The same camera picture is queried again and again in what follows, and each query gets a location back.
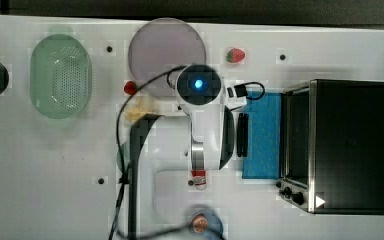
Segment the white tabletop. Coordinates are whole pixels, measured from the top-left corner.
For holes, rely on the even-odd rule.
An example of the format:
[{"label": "white tabletop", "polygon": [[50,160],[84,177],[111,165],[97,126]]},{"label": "white tabletop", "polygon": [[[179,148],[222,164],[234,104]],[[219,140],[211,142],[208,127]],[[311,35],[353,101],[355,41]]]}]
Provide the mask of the white tabletop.
[{"label": "white tabletop", "polygon": [[[90,102],[67,121],[47,119],[29,97],[31,53],[60,24],[71,27],[93,65]],[[108,238],[117,192],[116,111],[132,79],[129,42],[143,24],[0,16],[0,62],[10,72],[0,96],[0,239]],[[260,81],[268,91],[315,78],[384,81],[384,31],[191,25],[222,76]],[[224,61],[229,47],[246,51],[243,64]],[[234,157],[226,169],[208,173],[204,192],[187,186],[188,173],[159,174],[158,211],[176,222],[189,206],[206,203],[219,212],[230,240],[384,239],[384,216],[306,214],[277,196],[274,181],[242,180],[241,167]],[[106,184],[97,184],[101,177]]]}]

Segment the blue light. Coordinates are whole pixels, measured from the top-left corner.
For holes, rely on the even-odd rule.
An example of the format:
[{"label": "blue light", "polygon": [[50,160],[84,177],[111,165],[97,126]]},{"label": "blue light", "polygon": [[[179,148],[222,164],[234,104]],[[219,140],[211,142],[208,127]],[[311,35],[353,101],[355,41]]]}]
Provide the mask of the blue light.
[{"label": "blue light", "polygon": [[196,80],[195,82],[195,88],[200,89],[204,85],[204,82],[200,79]]}]

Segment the green colander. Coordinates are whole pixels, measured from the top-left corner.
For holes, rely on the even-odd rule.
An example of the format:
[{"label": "green colander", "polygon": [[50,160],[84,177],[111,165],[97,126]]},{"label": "green colander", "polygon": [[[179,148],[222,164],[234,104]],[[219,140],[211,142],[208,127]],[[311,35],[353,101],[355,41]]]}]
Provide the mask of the green colander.
[{"label": "green colander", "polygon": [[41,114],[72,117],[86,106],[91,91],[91,62],[76,39],[55,34],[36,46],[30,62],[30,99]]}]

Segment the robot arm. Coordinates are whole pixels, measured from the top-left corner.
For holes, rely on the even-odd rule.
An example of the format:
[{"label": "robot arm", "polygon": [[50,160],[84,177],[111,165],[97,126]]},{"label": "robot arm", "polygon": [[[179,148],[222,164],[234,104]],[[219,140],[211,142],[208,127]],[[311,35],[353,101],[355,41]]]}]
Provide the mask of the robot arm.
[{"label": "robot arm", "polygon": [[190,118],[193,170],[220,169],[225,109],[246,105],[245,96],[238,97],[232,83],[206,65],[191,65],[179,74],[175,90]]}]

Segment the round plate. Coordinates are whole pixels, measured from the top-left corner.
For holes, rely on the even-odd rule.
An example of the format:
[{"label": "round plate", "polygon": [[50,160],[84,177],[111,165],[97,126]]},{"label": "round plate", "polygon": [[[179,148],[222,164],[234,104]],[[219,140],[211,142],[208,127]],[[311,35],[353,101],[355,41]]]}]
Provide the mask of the round plate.
[{"label": "round plate", "polygon": [[[159,18],[143,26],[130,42],[128,56],[130,71],[140,85],[175,66],[206,63],[199,34],[174,18]],[[171,74],[170,79],[173,81],[178,74]],[[165,77],[151,83],[147,90],[155,97],[175,96]]]}]

